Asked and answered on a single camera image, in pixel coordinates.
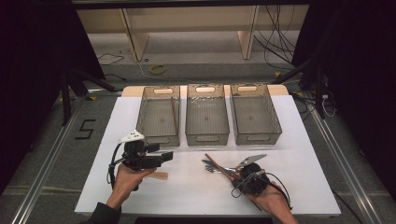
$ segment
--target white table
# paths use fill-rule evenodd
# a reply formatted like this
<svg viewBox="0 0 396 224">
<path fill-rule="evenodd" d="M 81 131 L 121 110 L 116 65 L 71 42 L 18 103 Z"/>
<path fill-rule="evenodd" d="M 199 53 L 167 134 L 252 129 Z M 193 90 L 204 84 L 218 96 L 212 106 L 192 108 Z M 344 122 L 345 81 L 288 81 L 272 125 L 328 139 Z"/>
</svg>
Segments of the white table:
<svg viewBox="0 0 396 224">
<path fill-rule="evenodd" d="M 180 147 L 174 158 L 158 171 L 167 180 L 147 177 L 139 190 L 122 205 L 122 213 L 137 217 L 268 217 L 244 195 L 235 199 L 233 186 L 222 174 L 205 170 L 201 159 L 208 153 L 219 164 L 232 167 L 247 156 L 265 153 L 257 161 L 261 168 L 284 183 L 294 215 L 338 216 L 341 211 L 320 167 L 295 103 L 290 96 L 272 96 L 283 133 L 274 146 L 237 146 L 233 137 L 230 102 L 227 98 L 230 137 L 226 147 L 188 147 L 185 132 L 186 99 L 182 95 Z M 76 212 L 89 215 L 96 203 L 105 203 L 111 193 L 106 182 L 107 167 L 118 139 L 131 132 L 137 121 L 140 97 L 120 97 L 113 109 L 101 146 L 92 165 Z M 120 148 L 118 157 L 123 151 Z"/>
</svg>

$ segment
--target electrical wire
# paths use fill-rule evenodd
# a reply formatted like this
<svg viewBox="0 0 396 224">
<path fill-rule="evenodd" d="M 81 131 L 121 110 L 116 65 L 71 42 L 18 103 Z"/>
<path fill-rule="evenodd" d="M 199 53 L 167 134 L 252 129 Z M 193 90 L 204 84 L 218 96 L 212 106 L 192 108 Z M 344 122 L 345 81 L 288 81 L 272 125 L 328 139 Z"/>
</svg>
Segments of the electrical wire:
<svg viewBox="0 0 396 224">
<path fill-rule="evenodd" d="M 293 17 L 294 17 L 294 10 L 295 10 L 295 8 L 296 8 L 296 5 L 293 5 L 293 11 L 291 12 L 290 22 L 289 22 L 289 24 L 288 24 L 288 29 L 286 29 L 285 34 L 289 31 L 290 25 L 291 25 L 291 23 L 293 22 Z"/>
<path fill-rule="evenodd" d="M 158 80 L 162 80 L 162 81 L 187 81 L 187 82 L 192 82 L 192 83 L 197 83 L 197 84 L 211 84 L 211 82 L 197 82 L 197 81 L 193 81 L 193 80 L 188 80 L 188 79 L 173 79 L 173 78 L 161 78 L 161 77 L 149 77 L 147 76 L 144 72 L 143 72 L 143 68 L 142 65 L 140 64 L 140 62 L 136 61 L 136 63 L 139 65 L 141 74 L 143 77 L 147 77 L 147 78 L 153 78 L 153 79 L 158 79 Z"/>
<path fill-rule="evenodd" d="M 112 62 L 112 63 L 101 63 L 101 65 L 111 65 L 111 64 L 117 63 L 117 62 L 119 62 L 119 61 L 121 61 L 121 60 L 123 60 L 123 59 L 125 58 L 124 56 L 121 56 L 121 55 L 115 55 L 115 54 L 110 54 L 110 53 L 104 53 L 102 56 L 98 57 L 97 59 L 99 60 L 99 59 L 103 58 L 103 57 L 106 56 L 106 55 L 110 55 L 110 56 L 113 56 L 113 57 L 118 57 L 118 58 L 120 58 L 120 59 L 118 59 L 118 60 L 116 60 L 116 61 L 114 61 L 114 62 Z"/>
<path fill-rule="evenodd" d="M 347 209 L 358 220 L 358 222 L 363 224 L 363 221 L 361 221 L 361 219 L 359 218 L 358 214 L 356 214 L 356 212 L 353 211 L 353 209 L 349 206 L 349 204 L 347 204 L 347 202 L 339 194 L 337 194 L 337 192 L 335 192 L 335 190 L 333 190 L 333 189 L 331 189 L 331 190 L 332 190 L 332 194 L 334 194 L 347 207 Z"/>
<path fill-rule="evenodd" d="M 271 43 L 270 40 L 268 40 L 267 38 L 265 38 L 265 36 L 262 34 L 261 31 L 259 31 L 259 34 L 260 34 L 260 36 L 261 36 L 266 42 L 268 42 L 268 44 L 270 44 L 272 47 L 277 48 L 277 49 L 281 49 L 281 50 L 285 50 L 285 49 L 282 49 L 281 47 L 279 47 L 278 45 L 275 45 L 275 44 Z"/>
<path fill-rule="evenodd" d="M 305 118 L 303 118 L 303 122 L 306 120 L 306 118 L 308 118 L 308 116 L 312 113 L 312 111 L 314 111 L 315 108 L 312 108 L 311 111 L 309 111 L 309 113 L 305 116 Z"/>
<path fill-rule="evenodd" d="M 273 175 L 271 173 L 264 173 L 264 174 L 273 176 L 282 185 L 282 187 L 283 187 L 283 189 L 285 190 L 286 193 L 280 187 L 278 187 L 277 185 L 271 183 L 271 181 L 267 181 L 266 179 L 261 178 L 259 175 L 257 175 L 257 173 L 251 173 L 250 175 L 247 176 L 247 178 L 245 178 L 241 183 L 239 183 L 238 185 L 236 185 L 233 188 L 233 190 L 231 191 L 231 195 L 233 195 L 233 192 L 236 189 L 239 189 L 239 187 L 244 185 L 242 190 L 240 190 L 240 194 L 239 195 L 237 195 L 237 196 L 233 195 L 233 197 L 239 198 L 242 195 L 242 193 L 245 192 L 245 188 L 248 185 L 248 183 L 250 182 L 250 179 L 258 178 L 258 179 L 264 181 L 266 184 L 270 185 L 271 187 L 277 189 L 283 195 L 283 197 L 286 200 L 286 203 L 288 204 L 289 209 L 291 210 L 292 207 L 290 206 L 290 196 L 289 196 L 288 190 L 286 189 L 285 185 L 282 183 L 282 181 L 280 181 L 280 179 L 276 175 Z"/>
<path fill-rule="evenodd" d="M 271 174 L 271 173 L 266 173 L 266 174 L 267 174 L 267 175 L 273 176 L 273 177 L 274 177 L 277 181 L 279 181 L 279 183 L 282 185 L 282 187 L 283 187 L 283 189 L 285 190 L 286 194 L 285 194 L 285 192 L 283 192 L 283 190 L 280 189 L 277 185 L 275 185 L 275 184 L 273 184 L 273 183 L 271 183 L 271 182 L 267 183 L 267 184 L 271 185 L 272 187 L 274 187 L 275 189 L 279 190 L 279 191 L 283 194 L 283 197 L 285 197 L 286 202 L 288 203 L 289 209 L 291 210 L 293 207 L 290 206 L 290 196 L 289 196 L 289 192 L 288 192 L 288 190 L 286 189 L 285 185 L 282 183 L 282 181 L 280 181 L 279 178 L 277 178 L 276 175 L 273 175 L 273 174 Z"/>
<path fill-rule="evenodd" d="M 120 76 L 117 76 L 116 74 L 112 74 L 112 73 L 105 74 L 105 77 L 108 77 L 108 76 L 119 77 L 120 79 L 126 81 L 126 78 L 125 78 L 125 77 L 120 77 Z"/>
<path fill-rule="evenodd" d="M 296 101 L 302 102 L 303 105 L 304 105 L 304 110 L 303 111 L 299 111 L 299 114 L 304 114 L 306 111 L 308 111 L 308 105 L 306 105 L 306 103 L 305 103 L 305 101 L 303 99 L 300 99 L 300 98 L 294 97 L 294 96 L 293 96 L 293 99 L 296 100 Z"/>
<path fill-rule="evenodd" d="M 273 17 L 271 16 L 271 13 L 270 13 L 270 11 L 269 11 L 269 9 L 268 9 L 268 6 L 266 6 L 266 9 L 267 9 L 267 12 L 268 12 L 268 15 L 270 16 L 270 19 L 271 19 L 271 22 L 272 22 L 272 24 L 273 24 L 273 26 L 275 27 L 275 29 L 276 29 L 276 27 L 277 27 L 277 29 L 276 29 L 276 31 L 278 32 L 278 34 L 280 35 L 280 39 L 282 39 L 283 40 L 283 38 L 292 46 L 292 47 L 294 47 L 295 48 L 295 46 L 293 45 L 293 44 L 291 44 L 290 43 L 290 41 L 285 37 L 285 35 L 280 31 L 280 29 L 279 29 L 279 24 L 276 26 L 276 23 L 279 23 L 279 15 L 280 15 L 280 5 L 277 5 L 276 6 L 276 13 L 277 13 L 277 15 L 276 15 L 276 17 L 277 17 L 277 21 L 276 21 L 276 23 L 274 22 L 274 19 L 273 19 Z"/>
<path fill-rule="evenodd" d="M 324 102 L 326 101 L 326 99 L 323 99 L 322 101 L 322 107 L 323 107 L 323 111 L 326 113 L 327 116 L 329 116 L 330 118 L 335 116 L 335 112 L 337 111 L 337 109 L 335 108 L 334 111 L 332 112 L 332 114 L 329 114 L 329 112 L 327 112 L 327 109 L 325 108 Z"/>
<path fill-rule="evenodd" d="M 116 182 L 116 177 L 114 176 L 114 170 L 117 165 L 115 162 L 117 151 L 119 150 L 121 146 L 121 143 L 118 143 L 116 148 L 114 149 L 113 152 L 113 157 L 111 158 L 111 163 L 108 165 L 108 172 L 107 172 L 107 183 L 111 184 L 111 188 L 114 188 L 114 183 Z"/>
<path fill-rule="evenodd" d="M 285 62 L 287 62 L 287 63 L 291 63 L 288 59 L 284 58 L 284 57 L 281 56 L 280 54 L 278 54 L 278 53 L 276 53 L 275 51 L 273 51 L 272 49 L 268 48 L 266 45 L 264 46 L 264 44 L 263 44 L 255 35 L 254 35 L 254 38 L 260 43 L 260 45 L 261 45 L 263 48 L 265 48 L 265 49 L 271 51 L 271 53 L 275 54 L 277 57 L 279 57 L 279 58 L 282 59 L 283 61 L 285 61 Z"/>
<path fill-rule="evenodd" d="M 270 34 L 270 37 L 268 38 L 268 41 L 267 41 L 267 43 L 266 43 L 266 45 L 265 45 L 265 47 L 264 47 L 264 45 L 262 45 L 263 47 L 264 47 L 264 60 L 267 62 L 267 64 L 269 64 L 270 66 L 273 66 L 273 65 L 271 65 L 270 63 L 269 63 L 269 60 L 267 60 L 267 51 L 265 51 L 266 49 L 268 50 L 269 48 L 268 48 L 268 44 L 270 43 L 270 41 L 271 41 L 271 38 L 272 38 L 272 36 L 274 35 L 274 32 L 275 32 L 275 29 L 273 28 L 273 30 L 272 30 L 272 33 Z"/>
</svg>

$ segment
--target black cable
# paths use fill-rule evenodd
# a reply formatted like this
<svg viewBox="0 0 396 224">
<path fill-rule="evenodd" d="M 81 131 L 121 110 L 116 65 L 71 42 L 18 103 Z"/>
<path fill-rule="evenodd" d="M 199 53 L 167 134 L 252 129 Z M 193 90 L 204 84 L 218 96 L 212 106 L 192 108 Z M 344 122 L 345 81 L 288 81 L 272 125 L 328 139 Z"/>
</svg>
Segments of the black cable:
<svg viewBox="0 0 396 224">
<path fill-rule="evenodd" d="M 311 111 L 309 111 L 309 113 L 305 116 L 305 118 L 303 118 L 303 122 L 306 120 L 306 118 L 308 118 L 308 116 L 312 113 L 312 111 L 314 111 L 315 108 L 312 108 Z"/>
<path fill-rule="evenodd" d="M 118 143 L 116 148 L 114 149 L 113 157 L 111 158 L 111 163 L 108 165 L 107 177 L 110 177 L 110 181 L 107 180 L 107 183 L 109 182 L 111 184 L 111 188 L 114 188 L 114 183 L 116 182 L 116 177 L 114 176 L 114 170 L 117 164 L 115 163 L 115 159 L 116 159 L 117 151 L 119 150 L 120 146 L 121 143 Z"/>
<path fill-rule="evenodd" d="M 279 26 L 279 14 L 280 14 L 280 7 L 279 6 L 276 6 L 276 10 L 274 11 L 274 16 L 276 15 L 276 13 L 277 13 L 277 15 L 276 15 L 276 22 L 274 22 L 274 20 L 273 20 L 273 18 L 272 18 L 272 16 L 271 16 L 271 13 L 269 12 L 269 10 L 267 10 L 267 12 L 268 12 L 268 16 L 270 17 L 270 19 L 271 19 L 271 21 L 272 21 L 272 24 L 273 24 L 273 33 L 275 32 L 275 30 L 277 30 L 277 33 L 278 33 L 278 36 L 279 36 L 279 39 L 278 39 L 278 45 L 279 45 L 279 43 L 280 43 L 280 49 L 282 49 L 282 51 L 283 51 L 283 55 L 285 55 L 285 57 L 286 57 L 286 59 L 287 59 L 287 62 L 288 63 L 290 63 L 290 60 L 289 60 L 289 58 L 288 58 L 288 55 L 286 55 L 286 52 L 285 52 L 285 50 L 283 49 L 283 46 L 282 46 L 282 38 L 281 38 L 281 36 L 280 36 L 280 34 L 279 34 L 279 28 L 278 29 L 276 29 L 276 25 L 277 26 Z"/>
<path fill-rule="evenodd" d="M 285 35 L 283 35 L 283 33 L 282 33 L 281 30 L 280 30 L 280 21 L 279 21 L 280 6 L 277 6 L 277 8 L 278 8 L 278 11 L 277 11 L 276 22 L 277 22 L 277 33 L 278 33 L 278 36 L 279 36 L 280 46 L 281 46 L 281 48 L 283 49 L 282 43 L 284 43 L 286 49 L 287 49 L 288 51 L 290 51 L 290 49 L 289 49 L 289 47 L 288 47 L 288 44 L 284 41 L 284 39 L 283 39 L 283 37 L 282 37 L 282 36 L 284 36 L 284 38 L 289 42 L 289 40 L 285 37 Z M 283 50 L 283 53 L 285 54 L 286 58 L 289 59 L 288 56 L 287 56 L 287 54 L 286 54 L 286 52 L 285 52 L 285 50 Z"/>
<path fill-rule="evenodd" d="M 113 64 L 113 63 L 117 63 L 117 62 L 119 62 L 119 61 L 121 61 L 121 60 L 124 59 L 124 56 L 121 56 L 121 55 L 114 55 L 114 54 L 110 54 L 110 53 L 104 53 L 102 56 L 98 57 L 97 59 L 101 59 L 101 58 L 103 58 L 105 55 L 110 55 L 110 56 L 113 56 L 113 57 L 118 57 L 118 58 L 120 58 L 120 59 L 118 59 L 118 60 L 116 60 L 116 61 L 114 61 L 114 62 L 112 62 L 112 63 L 102 63 L 102 65 L 111 65 L 111 64 Z"/>
<path fill-rule="evenodd" d="M 294 9 L 296 8 L 296 5 L 293 6 L 293 11 L 291 12 L 291 18 L 290 18 L 290 22 L 288 24 L 288 29 L 286 29 L 285 34 L 289 31 L 290 25 L 293 22 L 293 17 L 294 17 Z"/>
<path fill-rule="evenodd" d="M 272 38 L 272 36 L 274 35 L 274 32 L 275 32 L 275 29 L 273 29 L 272 30 L 272 33 L 270 34 L 270 37 L 268 38 L 268 41 L 267 41 L 267 43 L 266 43 L 266 45 L 265 45 L 265 47 L 264 47 L 264 45 L 262 45 L 263 47 L 264 47 L 264 60 L 268 63 L 268 64 L 270 64 L 269 62 L 268 62 L 268 60 L 267 60 L 267 58 L 266 58 L 266 51 L 269 49 L 268 48 L 268 44 L 269 44 L 269 42 L 271 41 L 271 38 Z"/>
<path fill-rule="evenodd" d="M 279 21 L 280 6 L 276 6 L 276 12 L 277 12 L 277 14 L 276 14 L 276 24 L 275 24 L 275 26 L 277 27 L 277 34 L 278 34 L 278 38 L 279 38 L 278 43 L 280 43 L 280 47 L 282 48 L 283 54 L 288 59 L 288 62 L 290 62 L 290 59 L 289 59 L 288 55 L 286 54 L 286 52 L 285 52 L 285 50 L 283 48 L 283 44 L 282 44 L 283 43 L 283 39 L 282 39 L 282 35 L 280 34 L 280 21 Z"/>
<path fill-rule="evenodd" d="M 285 185 L 283 185 L 282 181 L 280 181 L 280 179 L 277 178 L 276 175 L 273 175 L 273 174 L 271 174 L 271 173 L 265 173 L 265 174 L 266 174 L 266 175 L 271 175 L 271 176 L 273 176 L 277 181 L 279 181 L 279 183 L 282 185 L 283 189 L 285 190 L 286 194 L 285 194 L 285 192 L 283 192 L 283 190 L 280 189 L 277 185 L 275 185 L 275 184 L 273 184 L 273 183 L 271 183 L 271 182 L 269 182 L 269 183 L 267 183 L 267 184 L 269 184 L 269 185 L 271 185 L 272 187 L 274 187 L 275 189 L 279 190 L 279 191 L 283 194 L 283 197 L 285 197 L 286 202 L 288 203 L 289 209 L 290 209 L 290 210 L 293 209 L 293 207 L 290 206 L 290 196 L 289 196 L 288 190 L 286 189 Z"/>
<path fill-rule="evenodd" d="M 120 77 L 120 76 L 117 76 L 116 74 L 112 74 L 112 73 L 110 73 L 110 74 L 105 74 L 105 76 L 119 77 L 120 79 L 126 81 L 126 78 L 125 78 L 125 77 Z"/>
<path fill-rule="evenodd" d="M 332 190 L 332 193 L 347 207 L 347 209 L 349 209 L 349 211 L 359 221 L 359 223 L 363 224 L 363 221 L 361 221 L 358 214 L 355 211 L 353 211 L 353 209 L 349 206 L 349 204 L 347 204 L 347 202 L 344 201 L 344 199 L 339 194 L 337 194 L 337 192 L 335 192 L 335 190 L 333 190 L 333 189 L 331 189 L 331 190 Z"/>
<path fill-rule="evenodd" d="M 279 46 L 277 46 L 277 45 L 271 43 L 267 38 L 265 38 L 265 36 L 262 34 L 261 31 L 259 31 L 259 34 L 260 34 L 260 36 L 261 36 L 266 42 L 268 42 L 272 47 L 277 48 L 277 49 L 282 49 L 282 48 L 280 48 Z"/>
<path fill-rule="evenodd" d="M 247 187 L 248 184 L 246 184 L 246 185 L 242 188 L 242 190 L 240 190 L 240 194 L 239 194 L 238 196 L 233 195 L 233 192 L 234 192 L 236 189 L 239 189 L 239 187 L 240 187 L 241 185 L 243 185 L 244 183 L 249 182 L 249 180 L 250 180 L 251 178 L 255 177 L 255 176 L 257 177 L 256 173 L 252 173 L 252 174 L 248 175 L 246 179 L 244 179 L 241 183 L 239 183 L 237 186 L 235 186 L 235 187 L 233 188 L 233 190 L 231 190 L 231 195 L 232 195 L 233 197 L 235 197 L 235 198 L 239 198 L 239 197 L 242 195 L 242 193 L 245 192 L 245 188 Z"/>
<path fill-rule="evenodd" d="M 297 100 L 297 101 L 302 102 L 303 105 L 305 106 L 304 111 L 299 111 L 299 112 L 298 112 L 299 114 L 303 114 L 303 113 L 305 113 L 306 111 L 308 111 L 308 106 L 306 105 L 306 103 L 305 103 L 305 101 L 304 101 L 303 99 L 300 99 L 299 97 L 295 97 L 295 96 L 292 96 L 292 97 L 293 97 L 294 100 Z"/>
<path fill-rule="evenodd" d="M 280 59 L 282 59 L 283 61 L 290 63 L 291 62 L 288 59 L 285 59 L 284 57 L 282 57 L 280 54 L 276 53 L 275 51 L 273 51 L 272 49 L 268 48 L 267 46 L 264 46 L 264 44 L 254 35 L 254 38 L 260 43 L 260 45 L 262 45 L 263 48 L 271 51 L 271 53 L 275 54 L 277 57 L 279 57 Z"/>
<path fill-rule="evenodd" d="M 271 16 L 271 13 L 270 13 L 270 11 L 269 11 L 269 9 L 268 9 L 268 6 L 266 6 L 266 9 L 267 9 L 268 15 L 270 16 L 270 19 L 271 19 L 271 22 L 272 22 L 273 26 L 276 28 L 276 24 L 275 24 L 275 22 L 274 22 L 273 17 Z M 280 32 L 278 29 L 276 29 L 276 31 L 277 31 L 281 36 L 283 36 L 283 37 L 286 39 L 286 41 L 287 41 L 292 47 L 295 48 L 295 46 L 294 46 L 293 44 L 290 43 L 290 41 L 283 35 L 282 32 Z"/>
<path fill-rule="evenodd" d="M 298 97 L 298 98 L 300 98 L 300 99 L 302 99 L 302 100 L 305 100 L 305 101 L 307 101 L 308 103 L 310 103 L 310 104 L 314 104 L 314 103 L 311 103 L 311 102 L 309 102 L 309 101 L 315 101 L 315 99 L 314 98 L 307 98 L 307 97 L 301 97 L 301 96 L 299 96 L 298 94 L 296 94 L 296 93 L 294 93 L 294 92 L 289 92 L 289 95 L 291 95 L 291 96 L 295 96 L 295 97 Z"/>
</svg>

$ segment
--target cable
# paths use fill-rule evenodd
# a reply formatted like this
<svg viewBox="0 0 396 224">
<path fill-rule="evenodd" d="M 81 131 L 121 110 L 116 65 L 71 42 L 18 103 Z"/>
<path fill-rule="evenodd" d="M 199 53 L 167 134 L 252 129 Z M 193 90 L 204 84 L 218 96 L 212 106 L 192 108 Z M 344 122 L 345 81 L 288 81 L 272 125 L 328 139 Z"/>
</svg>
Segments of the cable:
<svg viewBox="0 0 396 224">
<path fill-rule="evenodd" d="M 145 73 L 143 72 L 142 65 L 140 65 L 140 63 L 138 61 L 136 61 L 136 63 L 139 65 L 139 68 L 140 68 L 140 71 L 141 71 L 143 77 L 159 79 L 159 80 L 162 80 L 162 81 L 187 81 L 187 82 L 192 82 L 192 83 L 197 83 L 197 84 L 211 84 L 211 82 L 197 82 L 197 81 L 188 80 L 188 79 L 172 79 L 172 78 L 149 77 L 149 76 L 145 75 Z"/>
<path fill-rule="evenodd" d="M 248 185 L 248 182 L 250 182 L 250 179 L 256 177 L 256 178 L 258 178 L 258 179 L 264 181 L 266 184 L 270 185 L 271 187 L 277 189 L 277 190 L 283 195 L 283 197 L 284 197 L 285 200 L 286 200 L 286 203 L 288 204 L 289 209 L 291 210 L 292 207 L 290 206 L 290 196 L 289 196 L 288 190 L 286 189 L 285 185 L 283 185 L 282 181 L 280 181 L 280 179 L 277 178 L 276 175 L 273 175 L 273 174 L 271 174 L 271 173 L 264 173 L 264 174 L 266 174 L 266 175 L 271 175 L 271 176 L 273 176 L 277 181 L 279 181 L 279 183 L 282 185 L 282 187 L 283 187 L 283 189 L 286 191 L 286 193 L 285 193 L 280 187 L 278 187 L 277 185 L 271 183 L 271 181 L 267 181 L 266 179 L 261 178 L 259 175 L 257 175 L 257 173 L 251 173 L 250 175 L 247 176 L 247 178 L 245 178 L 241 183 L 239 183 L 238 185 L 236 185 L 236 186 L 233 188 L 233 190 L 231 191 L 231 195 L 232 195 L 233 197 L 235 197 L 235 198 L 239 198 L 239 197 L 242 195 L 242 193 L 245 192 L 245 188 L 246 188 L 246 186 Z M 237 195 L 237 196 L 233 195 L 233 192 L 234 192 L 236 189 L 239 189 L 239 187 L 241 187 L 241 185 L 244 185 L 244 187 L 242 188 L 242 190 L 240 190 L 240 194 Z"/>
<path fill-rule="evenodd" d="M 116 60 L 116 61 L 114 61 L 114 62 L 112 62 L 112 63 L 102 63 L 102 65 L 111 65 L 111 64 L 113 64 L 113 63 L 117 63 L 117 62 L 119 62 L 119 61 L 121 61 L 121 60 L 124 59 L 124 56 L 114 55 L 114 54 L 110 54 L 110 53 L 104 53 L 102 56 L 98 57 L 97 59 L 99 60 L 99 59 L 103 58 L 105 55 L 110 55 L 110 56 L 113 56 L 113 57 L 118 57 L 118 58 L 120 58 L 120 59 L 118 59 L 118 60 Z"/>
<path fill-rule="evenodd" d="M 267 41 L 267 43 L 266 43 L 266 45 L 265 45 L 265 47 L 264 47 L 264 45 L 262 45 L 263 47 L 264 47 L 264 60 L 269 64 L 269 65 L 271 65 L 269 62 L 268 62 L 268 60 L 267 60 L 267 58 L 266 58 L 266 49 L 269 49 L 268 48 L 268 44 L 269 44 L 269 42 L 271 41 L 271 38 L 272 38 L 272 36 L 274 35 L 274 32 L 275 32 L 275 29 L 273 28 L 273 30 L 272 30 L 272 33 L 270 34 L 270 37 L 268 38 L 268 41 Z"/>
<path fill-rule="evenodd" d="M 261 31 L 259 31 L 259 34 L 260 34 L 260 36 L 261 36 L 266 42 L 268 42 L 268 43 L 269 43 L 271 46 L 273 46 L 274 48 L 284 50 L 284 49 L 280 48 L 279 46 L 277 46 L 277 45 L 271 43 L 270 40 L 268 40 L 267 38 L 265 38 L 265 36 L 262 34 Z"/>
<path fill-rule="evenodd" d="M 290 25 L 293 22 L 293 17 L 294 17 L 294 9 L 296 8 L 296 5 L 293 6 L 293 11 L 291 12 L 291 18 L 290 18 L 290 22 L 288 24 L 288 29 L 286 29 L 285 34 L 289 31 Z"/>
<path fill-rule="evenodd" d="M 275 185 L 275 184 L 273 184 L 273 183 L 271 183 L 271 182 L 269 182 L 269 183 L 267 183 L 267 184 L 269 184 L 269 185 L 271 185 L 272 187 L 274 187 L 275 189 L 279 190 L 279 191 L 283 194 L 283 197 L 285 197 L 286 202 L 288 203 L 289 209 L 290 209 L 290 210 L 293 209 L 293 207 L 290 206 L 290 196 L 289 196 L 288 190 L 286 189 L 285 185 L 283 185 L 282 181 L 280 181 L 280 179 L 277 178 L 276 175 L 273 175 L 273 174 L 271 174 L 271 173 L 266 173 L 266 174 L 267 174 L 267 175 L 273 176 L 277 181 L 279 181 L 279 183 L 282 185 L 283 189 L 286 191 L 286 194 L 285 194 L 285 192 L 283 192 L 283 190 L 280 189 L 277 185 Z"/>
<path fill-rule="evenodd" d="M 110 73 L 110 74 L 105 74 L 105 76 L 119 77 L 120 79 L 126 81 L 126 78 L 125 78 L 125 77 L 120 77 L 120 76 L 117 76 L 116 74 L 112 74 L 112 73 Z"/>
<path fill-rule="evenodd" d="M 337 192 L 335 192 L 335 190 L 333 190 L 333 189 L 331 189 L 331 190 L 332 190 L 332 193 L 347 207 L 347 209 L 349 209 L 349 211 L 359 221 L 359 223 L 363 224 L 363 221 L 361 221 L 361 219 L 359 218 L 358 214 L 356 214 L 356 212 L 353 211 L 353 209 L 349 206 L 349 204 L 347 204 L 347 202 L 344 201 L 344 199 L 341 198 L 341 196 L 338 195 Z"/>
<path fill-rule="evenodd" d="M 166 68 L 162 64 L 154 64 L 149 68 L 149 71 L 152 75 L 162 75 Z"/>
<path fill-rule="evenodd" d="M 288 59 L 285 59 L 284 57 L 282 57 L 281 55 L 279 55 L 278 53 L 274 52 L 272 49 L 268 48 L 267 46 L 264 46 L 264 44 L 254 35 L 254 38 L 260 43 L 260 45 L 262 45 L 263 48 L 271 51 L 271 53 L 275 54 L 277 57 L 279 57 L 280 59 L 282 59 L 283 61 L 287 62 L 287 63 L 291 63 Z"/>
<path fill-rule="evenodd" d="M 305 103 L 305 101 L 303 99 L 300 99 L 299 97 L 295 97 L 295 96 L 292 96 L 292 97 L 293 97 L 294 100 L 302 102 L 304 104 L 304 106 L 305 106 L 304 111 L 299 111 L 299 114 L 303 114 L 306 111 L 308 111 L 308 106 L 306 105 L 306 103 Z"/>
<path fill-rule="evenodd" d="M 111 184 L 111 188 L 114 188 L 114 183 L 116 182 L 116 177 L 114 176 L 114 170 L 117 165 L 114 160 L 116 159 L 117 151 L 119 150 L 121 143 L 118 143 L 116 148 L 114 149 L 113 157 L 111 158 L 111 163 L 108 165 L 108 173 L 107 173 L 107 183 Z"/>
<path fill-rule="evenodd" d="M 335 116 L 335 112 L 337 111 L 337 109 L 335 108 L 334 111 L 332 112 L 332 114 L 329 114 L 325 108 L 324 102 L 326 101 L 326 99 L 323 99 L 322 101 L 322 107 L 323 107 L 323 111 L 326 113 L 327 116 L 329 116 L 330 118 Z"/>
<path fill-rule="evenodd" d="M 314 111 L 315 108 L 312 108 L 311 111 L 309 111 L 309 113 L 305 116 L 305 118 L 303 118 L 303 122 L 306 120 L 306 118 L 308 118 L 308 116 L 312 113 L 312 111 Z"/>
<path fill-rule="evenodd" d="M 272 24 L 273 24 L 274 29 L 278 32 L 279 41 L 283 41 L 283 40 L 285 39 L 292 47 L 295 48 L 295 46 L 294 46 L 293 44 L 291 44 L 290 41 L 285 37 L 285 35 L 280 31 L 280 29 L 279 29 L 280 26 L 279 26 L 279 25 L 276 25 L 277 23 L 279 23 L 280 7 L 279 7 L 279 6 L 276 6 L 276 12 L 277 12 L 277 15 L 276 15 L 277 21 L 276 21 L 276 22 L 274 22 L 274 18 L 271 16 L 271 13 L 270 13 L 270 11 L 269 11 L 268 6 L 266 6 L 266 9 L 267 9 L 268 15 L 269 15 L 269 17 L 270 17 L 270 19 L 271 19 L 271 22 L 272 22 Z"/>
</svg>

